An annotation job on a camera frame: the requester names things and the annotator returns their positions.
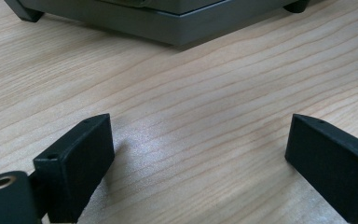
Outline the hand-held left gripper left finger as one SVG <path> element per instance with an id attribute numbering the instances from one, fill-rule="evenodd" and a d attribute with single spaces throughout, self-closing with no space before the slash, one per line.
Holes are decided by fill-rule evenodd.
<path id="1" fill-rule="evenodd" d="M 80 121 L 34 158 L 53 223 L 76 223 L 115 157 L 111 121 L 101 114 Z"/>

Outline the dark grey corner rack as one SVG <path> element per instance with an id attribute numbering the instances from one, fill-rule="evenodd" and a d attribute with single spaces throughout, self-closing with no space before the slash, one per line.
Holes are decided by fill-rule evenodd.
<path id="1" fill-rule="evenodd" d="M 4 0 L 23 21 L 48 13 L 171 45 L 221 33 L 277 8 L 303 12 L 310 0 Z"/>

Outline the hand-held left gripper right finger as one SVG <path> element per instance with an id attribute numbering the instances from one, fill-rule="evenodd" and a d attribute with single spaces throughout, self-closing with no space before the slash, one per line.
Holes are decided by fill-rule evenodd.
<path id="1" fill-rule="evenodd" d="M 347 222 L 358 224 L 358 138 L 294 114 L 285 158 Z"/>

